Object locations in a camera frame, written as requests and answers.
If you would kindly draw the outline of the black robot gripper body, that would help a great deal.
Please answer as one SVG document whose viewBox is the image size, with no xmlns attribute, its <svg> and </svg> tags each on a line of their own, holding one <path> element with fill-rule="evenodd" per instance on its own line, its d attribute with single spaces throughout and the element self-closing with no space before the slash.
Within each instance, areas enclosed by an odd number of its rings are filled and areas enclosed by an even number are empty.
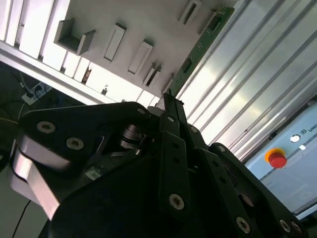
<svg viewBox="0 0 317 238">
<path fill-rule="evenodd" d="M 209 238 L 197 168 L 176 129 L 150 127 L 146 152 L 79 189 L 58 208 L 51 238 Z"/>
</svg>

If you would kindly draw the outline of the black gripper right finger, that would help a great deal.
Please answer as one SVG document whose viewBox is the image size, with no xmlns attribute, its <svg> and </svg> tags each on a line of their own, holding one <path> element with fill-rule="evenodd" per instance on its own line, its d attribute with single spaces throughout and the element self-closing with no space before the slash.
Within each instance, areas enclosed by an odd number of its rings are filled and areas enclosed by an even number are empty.
<svg viewBox="0 0 317 238">
<path fill-rule="evenodd" d="M 224 145 L 207 146 L 174 100 L 181 135 L 197 168 L 199 205 L 211 238 L 306 238 L 300 221 Z"/>
</svg>

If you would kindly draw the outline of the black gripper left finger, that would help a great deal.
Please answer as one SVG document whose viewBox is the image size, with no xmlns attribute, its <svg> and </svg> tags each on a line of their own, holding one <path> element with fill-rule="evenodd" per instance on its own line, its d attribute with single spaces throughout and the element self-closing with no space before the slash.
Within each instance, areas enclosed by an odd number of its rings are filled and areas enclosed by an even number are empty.
<svg viewBox="0 0 317 238">
<path fill-rule="evenodd" d="M 176 129 L 175 99 L 165 93 L 155 107 L 123 102 L 27 113 L 12 150 L 12 189 L 52 220 L 76 191 L 144 155 L 150 127 Z"/>
</svg>

